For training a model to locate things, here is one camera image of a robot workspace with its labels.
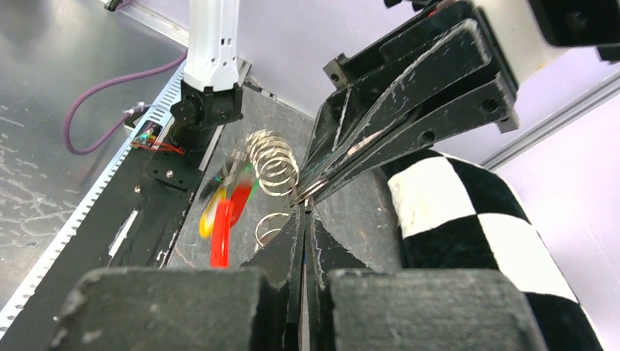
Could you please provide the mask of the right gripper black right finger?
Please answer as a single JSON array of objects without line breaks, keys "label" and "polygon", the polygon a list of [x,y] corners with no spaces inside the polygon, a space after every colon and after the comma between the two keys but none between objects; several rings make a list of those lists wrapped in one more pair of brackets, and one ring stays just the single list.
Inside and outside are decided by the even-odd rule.
[{"label": "right gripper black right finger", "polygon": [[369,269],[309,214],[311,350],[544,350],[526,298],[498,271]]}]

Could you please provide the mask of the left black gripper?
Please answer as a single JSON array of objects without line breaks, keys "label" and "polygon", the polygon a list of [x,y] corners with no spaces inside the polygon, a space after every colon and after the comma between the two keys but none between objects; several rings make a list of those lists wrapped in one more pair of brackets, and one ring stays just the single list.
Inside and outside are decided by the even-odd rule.
[{"label": "left black gripper", "polygon": [[478,127],[516,125],[518,84],[472,1],[435,1],[325,72],[336,90],[317,115],[294,204]]}]

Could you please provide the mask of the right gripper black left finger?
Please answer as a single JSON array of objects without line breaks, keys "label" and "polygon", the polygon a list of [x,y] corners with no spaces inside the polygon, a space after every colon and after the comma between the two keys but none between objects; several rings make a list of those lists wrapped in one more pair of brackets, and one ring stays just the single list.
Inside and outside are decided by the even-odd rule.
[{"label": "right gripper black left finger", "polygon": [[49,350],[299,350],[304,208],[234,269],[100,268],[71,289]]}]

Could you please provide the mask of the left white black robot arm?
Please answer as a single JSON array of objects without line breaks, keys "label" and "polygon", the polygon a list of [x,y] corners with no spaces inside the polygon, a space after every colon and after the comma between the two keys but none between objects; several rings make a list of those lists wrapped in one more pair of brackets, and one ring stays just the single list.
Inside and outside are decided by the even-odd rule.
[{"label": "left white black robot arm", "polygon": [[[173,141],[201,150],[241,118],[238,1],[193,1]],[[322,103],[295,186],[321,202],[361,174],[487,124],[515,120],[516,76],[483,7],[414,1],[415,16],[352,57],[325,66]]]}]

